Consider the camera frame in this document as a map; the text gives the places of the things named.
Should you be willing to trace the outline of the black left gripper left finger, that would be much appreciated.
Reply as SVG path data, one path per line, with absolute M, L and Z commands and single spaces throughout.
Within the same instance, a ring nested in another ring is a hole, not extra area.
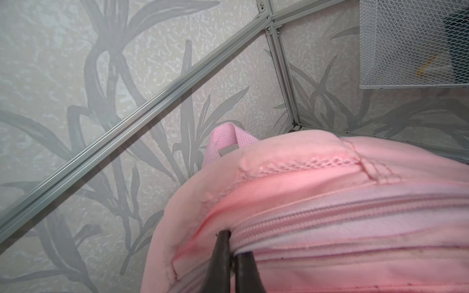
M 200 293 L 229 293 L 231 274 L 230 231 L 217 234 L 210 264 Z

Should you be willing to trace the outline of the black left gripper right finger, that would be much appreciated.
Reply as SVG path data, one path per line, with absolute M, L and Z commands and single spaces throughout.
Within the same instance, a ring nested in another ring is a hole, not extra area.
M 266 293 L 252 252 L 236 255 L 234 264 L 236 293 Z

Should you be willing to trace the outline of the pink backpack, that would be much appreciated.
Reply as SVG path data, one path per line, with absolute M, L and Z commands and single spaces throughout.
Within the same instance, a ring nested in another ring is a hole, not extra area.
M 469 168 L 413 145 L 320 130 L 210 134 L 168 202 L 141 290 L 200 291 L 220 231 L 267 293 L 466 293 Z

